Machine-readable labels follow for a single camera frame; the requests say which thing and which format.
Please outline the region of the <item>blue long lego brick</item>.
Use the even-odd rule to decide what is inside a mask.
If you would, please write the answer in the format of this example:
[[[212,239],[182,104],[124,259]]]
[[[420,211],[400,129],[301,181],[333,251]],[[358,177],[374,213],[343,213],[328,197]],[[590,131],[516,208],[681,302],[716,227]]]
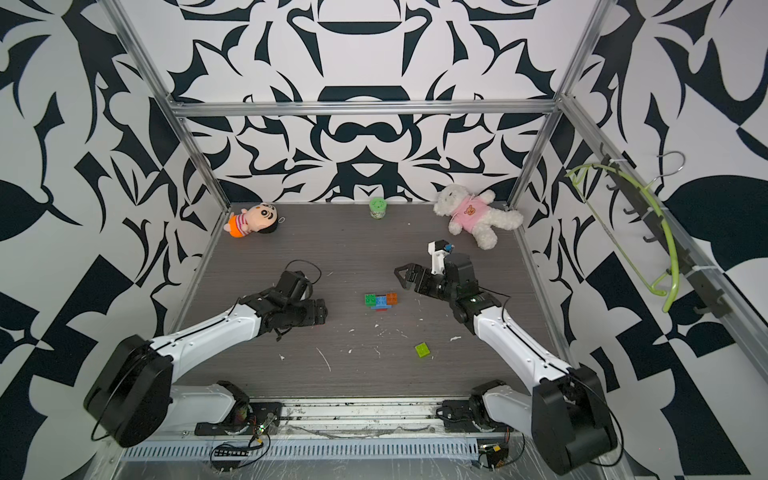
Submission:
[[[391,309],[393,306],[390,306],[387,304],[386,295],[376,295],[377,296],[377,305],[374,308],[389,308]]]

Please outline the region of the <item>lime green lego brick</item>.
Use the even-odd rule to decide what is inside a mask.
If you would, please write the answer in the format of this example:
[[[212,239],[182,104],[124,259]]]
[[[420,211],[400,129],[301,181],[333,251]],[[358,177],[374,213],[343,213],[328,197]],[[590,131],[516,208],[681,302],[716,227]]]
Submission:
[[[424,342],[417,344],[414,349],[419,358],[426,358],[431,356],[431,350]]]

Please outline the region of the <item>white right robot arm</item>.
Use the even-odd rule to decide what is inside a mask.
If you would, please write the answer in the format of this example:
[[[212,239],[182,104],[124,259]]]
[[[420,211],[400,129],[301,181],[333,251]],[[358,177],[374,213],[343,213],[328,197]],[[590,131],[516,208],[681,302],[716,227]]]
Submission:
[[[532,439],[539,455],[558,475],[601,456],[622,451],[623,431],[608,406],[597,374],[575,368],[539,344],[483,288],[470,258],[449,253],[438,269],[409,263],[394,274],[405,289],[444,301],[454,318],[489,345],[514,371],[526,390],[489,382],[477,398],[477,424],[504,424]]]

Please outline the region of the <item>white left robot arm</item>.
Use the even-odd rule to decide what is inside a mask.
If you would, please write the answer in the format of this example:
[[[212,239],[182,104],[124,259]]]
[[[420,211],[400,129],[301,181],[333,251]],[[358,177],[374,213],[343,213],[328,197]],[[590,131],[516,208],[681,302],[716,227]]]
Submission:
[[[328,309],[313,295],[314,283],[285,269],[278,282],[239,297],[222,313],[172,334],[145,340],[132,335],[114,349],[83,407],[106,436],[124,448],[158,431],[205,423],[240,433],[253,421],[249,397],[229,381],[181,386],[198,365],[240,343],[325,323]]]

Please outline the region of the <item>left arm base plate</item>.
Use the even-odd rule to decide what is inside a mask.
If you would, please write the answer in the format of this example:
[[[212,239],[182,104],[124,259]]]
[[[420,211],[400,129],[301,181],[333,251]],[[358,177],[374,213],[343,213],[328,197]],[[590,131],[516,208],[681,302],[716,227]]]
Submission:
[[[251,402],[236,404],[219,423],[198,423],[194,434],[200,437],[239,436],[258,433],[274,433],[280,426],[282,402]]]

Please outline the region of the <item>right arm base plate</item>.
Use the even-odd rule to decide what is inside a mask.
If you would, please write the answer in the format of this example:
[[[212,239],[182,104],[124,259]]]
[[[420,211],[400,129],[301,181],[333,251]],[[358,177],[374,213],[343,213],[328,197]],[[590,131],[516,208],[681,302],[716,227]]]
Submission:
[[[479,400],[443,400],[435,411],[435,417],[443,423],[448,433],[506,433],[515,429],[491,420]]]

